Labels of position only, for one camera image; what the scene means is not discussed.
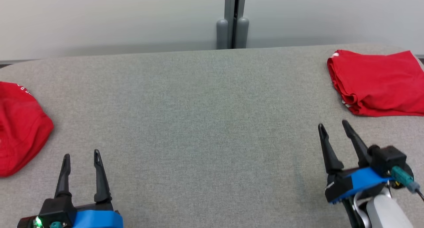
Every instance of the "gray tablecloth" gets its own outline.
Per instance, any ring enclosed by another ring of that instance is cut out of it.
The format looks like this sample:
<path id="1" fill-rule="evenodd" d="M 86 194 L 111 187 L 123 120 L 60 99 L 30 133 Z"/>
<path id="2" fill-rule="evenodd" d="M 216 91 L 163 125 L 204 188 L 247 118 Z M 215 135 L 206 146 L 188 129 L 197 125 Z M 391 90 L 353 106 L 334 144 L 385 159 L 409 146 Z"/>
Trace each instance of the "gray tablecloth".
<path id="1" fill-rule="evenodd" d="M 357 117 L 327 71 L 337 49 L 389 54 L 382 45 L 331 45 L 76 57 L 0 69 L 24 85 L 55 129 L 20 172 L 0 179 L 0 221 L 15 227 L 54 194 L 71 154 L 74 205 L 93 201 L 99 149 L 126 228 L 350 227 L 324 196 L 318 123 L 345 167 L 356 154 L 346 118 L 368 144 L 408 155 L 424 185 L 424 118 Z M 394 197 L 415 227 L 424 204 Z"/>

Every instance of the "cloth fold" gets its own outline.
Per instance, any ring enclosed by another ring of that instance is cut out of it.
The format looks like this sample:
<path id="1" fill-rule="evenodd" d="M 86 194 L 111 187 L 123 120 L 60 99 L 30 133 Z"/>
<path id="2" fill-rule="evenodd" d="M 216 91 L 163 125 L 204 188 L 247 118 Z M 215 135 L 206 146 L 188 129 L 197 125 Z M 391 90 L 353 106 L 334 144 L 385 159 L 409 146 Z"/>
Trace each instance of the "cloth fold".
<path id="1" fill-rule="evenodd" d="M 0 82 L 0 177 L 32 160 L 52 130 L 53 122 L 24 86 Z"/>
<path id="2" fill-rule="evenodd" d="M 353 114 L 424 116 L 424 71 L 410 51 L 384 56 L 337 50 L 327 66 Z"/>

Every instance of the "red fabric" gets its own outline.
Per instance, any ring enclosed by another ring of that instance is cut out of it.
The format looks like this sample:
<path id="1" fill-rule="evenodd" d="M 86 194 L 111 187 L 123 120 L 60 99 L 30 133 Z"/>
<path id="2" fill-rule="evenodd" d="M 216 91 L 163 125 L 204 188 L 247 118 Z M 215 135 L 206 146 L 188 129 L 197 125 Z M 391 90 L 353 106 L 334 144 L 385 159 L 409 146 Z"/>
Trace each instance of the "red fabric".
<path id="1" fill-rule="evenodd" d="M 410 51 L 383 56 L 337 50 L 327 66 L 353 114 L 424 116 L 424 71 Z"/>
<path id="2" fill-rule="evenodd" d="M 24 86 L 0 82 L 0 177 L 33 159 L 52 130 L 51 119 Z"/>

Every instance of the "folded red cloth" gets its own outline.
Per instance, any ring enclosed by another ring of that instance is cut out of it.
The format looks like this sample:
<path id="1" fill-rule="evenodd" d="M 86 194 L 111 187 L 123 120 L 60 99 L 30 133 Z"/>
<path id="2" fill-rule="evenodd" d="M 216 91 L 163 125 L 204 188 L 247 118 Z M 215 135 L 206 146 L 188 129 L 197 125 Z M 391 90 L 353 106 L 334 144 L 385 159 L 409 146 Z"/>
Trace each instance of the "folded red cloth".
<path id="1" fill-rule="evenodd" d="M 384 56 L 337 50 L 327 66 L 353 114 L 424 116 L 424 71 L 410 51 Z"/>
<path id="2" fill-rule="evenodd" d="M 0 82 L 0 177 L 33 159 L 52 130 L 51 119 L 24 86 Z"/>

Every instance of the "crumpled red fabric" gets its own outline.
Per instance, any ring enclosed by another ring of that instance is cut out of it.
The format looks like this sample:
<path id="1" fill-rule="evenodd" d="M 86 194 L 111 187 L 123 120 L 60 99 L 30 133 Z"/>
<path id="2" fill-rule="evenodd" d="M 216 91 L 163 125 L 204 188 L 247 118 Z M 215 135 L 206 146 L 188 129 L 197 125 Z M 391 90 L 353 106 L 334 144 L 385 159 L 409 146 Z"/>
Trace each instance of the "crumpled red fabric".
<path id="1" fill-rule="evenodd" d="M 31 161 L 52 130 L 52 120 L 24 86 L 0 82 L 0 177 Z"/>
<path id="2" fill-rule="evenodd" d="M 424 116 L 424 71 L 410 51 L 385 56 L 337 50 L 327 66 L 353 114 Z"/>

